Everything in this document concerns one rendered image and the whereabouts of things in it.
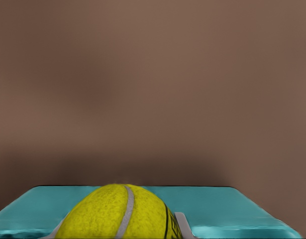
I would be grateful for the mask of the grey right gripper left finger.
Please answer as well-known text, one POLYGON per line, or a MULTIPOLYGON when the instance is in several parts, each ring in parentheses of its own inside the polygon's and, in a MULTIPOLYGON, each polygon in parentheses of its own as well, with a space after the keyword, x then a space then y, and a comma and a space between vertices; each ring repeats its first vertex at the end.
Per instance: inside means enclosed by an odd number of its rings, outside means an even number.
POLYGON ((53 230, 53 232, 48 236, 48 239, 54 239, 59 228, 61 227, 62 223, 63 223, 64 219, 57 225, 57 227, 53 230))

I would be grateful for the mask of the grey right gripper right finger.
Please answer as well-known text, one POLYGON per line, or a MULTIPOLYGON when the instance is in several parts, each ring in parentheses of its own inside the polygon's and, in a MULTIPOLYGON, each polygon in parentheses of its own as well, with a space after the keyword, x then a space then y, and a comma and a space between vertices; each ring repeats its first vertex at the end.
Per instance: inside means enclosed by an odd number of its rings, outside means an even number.
POLYGON ((196 237, 192 233, 185 214, 182 212, 175 212, 174 215, 180 227, 183 239, 196 239, 196 237))

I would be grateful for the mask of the yellow tennis ball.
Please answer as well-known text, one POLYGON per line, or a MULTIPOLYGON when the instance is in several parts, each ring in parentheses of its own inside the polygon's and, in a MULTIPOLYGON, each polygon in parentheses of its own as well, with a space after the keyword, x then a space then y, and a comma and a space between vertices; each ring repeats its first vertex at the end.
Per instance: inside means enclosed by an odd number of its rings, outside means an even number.
POLYGON ((55 239, 182 239, 171 210, 152 192, 130 184, 102 186, 65 217, 55 239))

